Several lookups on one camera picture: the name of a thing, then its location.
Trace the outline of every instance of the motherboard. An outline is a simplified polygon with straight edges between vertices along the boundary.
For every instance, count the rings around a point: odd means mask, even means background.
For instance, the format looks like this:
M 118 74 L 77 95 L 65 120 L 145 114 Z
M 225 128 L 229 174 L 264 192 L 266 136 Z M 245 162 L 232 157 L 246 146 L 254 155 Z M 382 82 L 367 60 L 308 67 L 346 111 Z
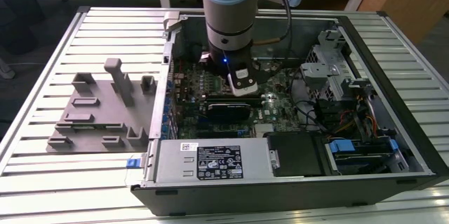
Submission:
M 261 70 L 276 67 L 260 63 Z M 226 81 L 197 64 L 180 62 L 174 72 L 178 139 L 248 138 L 300 130 L 288 94 L 290 69 L 258 85 L 258 93 L 242 97 L 234 97 Z

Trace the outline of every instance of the metal workbench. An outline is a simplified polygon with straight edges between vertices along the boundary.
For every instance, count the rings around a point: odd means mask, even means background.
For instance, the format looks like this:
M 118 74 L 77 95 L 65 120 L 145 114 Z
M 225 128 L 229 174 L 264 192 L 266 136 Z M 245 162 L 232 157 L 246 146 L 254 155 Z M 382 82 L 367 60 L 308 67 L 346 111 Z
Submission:
M 46 138 L 69 100 L 76 72 L 92 72 L 94 79 L 106 79 L 104 60 L 118 57 L 130 79 L 148 73 L 157 79 L 156 65 L 166 43 L 161 38 L 166 11 L 90 8 L 76 14 L 0 144 L 4 223 L 429 223 L 430 220 L 446 223 L 449 182 L 422 191 L 403 192 L 373 206 L 156 217 L 126 186 L 132 174 L 125 169 L 125 160 L 132 153 L 46 153 Z M 449 86 L 390 19 L 375 13 L 294 11 L 310 13 L 349 17 L 439 155 L 449 162 Z M 361 65 L 354 64 L 363 75 Z

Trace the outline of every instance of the power supply label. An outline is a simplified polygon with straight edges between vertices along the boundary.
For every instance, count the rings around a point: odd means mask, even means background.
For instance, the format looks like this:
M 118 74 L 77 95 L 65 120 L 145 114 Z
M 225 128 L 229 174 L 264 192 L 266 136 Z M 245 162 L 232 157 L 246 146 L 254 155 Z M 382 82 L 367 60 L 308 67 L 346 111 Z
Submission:
M 244 178 L 240 146 L 197 147 L 198 180 Z

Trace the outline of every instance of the blue tab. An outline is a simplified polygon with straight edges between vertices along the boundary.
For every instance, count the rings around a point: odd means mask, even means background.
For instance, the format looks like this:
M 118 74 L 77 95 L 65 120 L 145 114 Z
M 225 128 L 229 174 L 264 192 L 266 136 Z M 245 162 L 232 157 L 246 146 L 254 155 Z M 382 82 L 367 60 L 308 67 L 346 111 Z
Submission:
M 390 145 L 391 145 L 393 150 L 399 149 L 399 146 L 398 146 L 398 143 L 395 142 L 395 140 L 390 139 Z
M 140 159 L 129 158 L 126 160 L 126 169 L 140 169 Z
M 337 139 L 329 143 L 332 153 L 338 151 L 356 151 L 352 141 L 348 139 Z

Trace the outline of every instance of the barcode sticker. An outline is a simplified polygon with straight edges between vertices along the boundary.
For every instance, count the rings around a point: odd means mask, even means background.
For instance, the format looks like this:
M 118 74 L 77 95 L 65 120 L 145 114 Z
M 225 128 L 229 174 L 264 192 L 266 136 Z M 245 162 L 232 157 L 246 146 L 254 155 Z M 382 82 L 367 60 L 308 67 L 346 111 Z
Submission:
M 181 142 L 181 151 L 196 151 L 197 142 Z

